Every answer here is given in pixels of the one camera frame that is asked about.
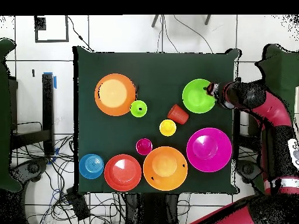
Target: red bowl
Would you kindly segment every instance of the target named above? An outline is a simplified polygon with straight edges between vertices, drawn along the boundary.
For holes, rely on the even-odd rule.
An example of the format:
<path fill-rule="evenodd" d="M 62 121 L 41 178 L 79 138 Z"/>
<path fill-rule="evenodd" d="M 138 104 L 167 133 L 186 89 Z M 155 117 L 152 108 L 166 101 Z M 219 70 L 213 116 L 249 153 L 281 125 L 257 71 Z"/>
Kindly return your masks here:
<path fill-rule="evenodd" d="M 141 180 L 141 166 L 130 155 L 116 155 L 106 164 L 104 177 L 108 185 L 116 191 L 132 190 Z"/>

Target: magenta bowl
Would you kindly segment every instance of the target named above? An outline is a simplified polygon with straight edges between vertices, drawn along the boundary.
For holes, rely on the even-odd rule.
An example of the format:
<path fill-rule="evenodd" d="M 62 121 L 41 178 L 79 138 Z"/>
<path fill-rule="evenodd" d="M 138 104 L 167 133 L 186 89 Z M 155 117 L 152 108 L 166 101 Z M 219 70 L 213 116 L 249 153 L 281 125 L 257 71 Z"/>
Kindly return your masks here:
<path fill-rule="evenodd" d="M 148 155 L 152 151 L 152 142 L 147 138 L 141 138 L 136 143 L 136 150 L 141 155 Z"/>
<path fill-rule="evenodd" d="M 196 131 L 187 143 L 187 157 L 193 167 L 202 172 L 216 172 L 231 158 L 232 146 L 227 135 L 216 128 Z"/>

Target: dark green table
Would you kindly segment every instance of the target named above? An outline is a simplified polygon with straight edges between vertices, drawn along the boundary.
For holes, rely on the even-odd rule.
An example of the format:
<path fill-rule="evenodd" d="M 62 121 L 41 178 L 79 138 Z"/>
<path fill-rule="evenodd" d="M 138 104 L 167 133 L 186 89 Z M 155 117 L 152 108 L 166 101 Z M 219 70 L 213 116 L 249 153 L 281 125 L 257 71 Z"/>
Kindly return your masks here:
<path fill-rule="evenodd" d="M 88 52 L 74 47 L 78 55 L 78 156 L 88 153 L 100 155 L 104 162 L 114 155 L 125 153 L 135 157 L 143 165 L 145 156 L 135 150 L 136 142 L 149 138 L 153 147 L 171 146 L 185 157 L 186 144 L 191 135 L 205 127 L 219 128 L 230 138 L 232 136 L 232 111 L 215 105 L 204 114 L 194 114 L 184 107 L 182 91 L 184 86 L 197 78 L 211 82 L 234 80 L 234 60 L 239 56 L 237 49 L 226 54 L 165 54 L 165 53 L 100 53 Z M 146 102 L 147 114 L 135 118 L 131 113 L 120 117 L 106 115 L 98 109 L 94 91 L 101 78 L 119 73 L 129 77 L 138 86 L 138 99 Z M 159 124 L 166 119 L 168 111 L 177 103 L 189 113 L 185 125 L 177 124 L 173 136 L 165 137 L 159 132 Z M 231 160 L 215 173 L 203 173 L 188 163 L 185 182 L 172 193 L 227 193 L 235 194 L 231 184 Z M 79 174 L 79 192 L 115 192 L 105 182 L 104 175 L 94 180 Z M 158 192 L 142 175 L 141 181 L 131 193 Z"/>

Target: pink cup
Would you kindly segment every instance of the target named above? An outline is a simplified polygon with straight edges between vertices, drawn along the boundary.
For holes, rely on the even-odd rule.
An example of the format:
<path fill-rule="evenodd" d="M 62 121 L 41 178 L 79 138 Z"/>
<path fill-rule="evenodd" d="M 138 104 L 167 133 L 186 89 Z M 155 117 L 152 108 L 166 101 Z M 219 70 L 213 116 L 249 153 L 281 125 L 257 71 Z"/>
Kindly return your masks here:
<path fill-rule="evenodd" d="M 148 155 L 152 151 L 152 142 L 147 138 L 141 138 L 136 143 L 136 150 L 141 155 Z"/>

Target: blue bowl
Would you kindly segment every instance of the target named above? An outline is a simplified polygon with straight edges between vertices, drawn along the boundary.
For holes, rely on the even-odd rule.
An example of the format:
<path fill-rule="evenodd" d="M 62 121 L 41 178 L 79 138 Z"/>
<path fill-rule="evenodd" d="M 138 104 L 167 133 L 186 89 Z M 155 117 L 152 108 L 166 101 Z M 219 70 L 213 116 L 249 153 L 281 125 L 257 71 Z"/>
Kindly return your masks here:
<path fill-rule="evenodd" d="M 103 159 L 94 154 L 88 154 L 81 158 L 79 171 L 83 177 L 93 180 L 98 178 L 104 171 Z"/>

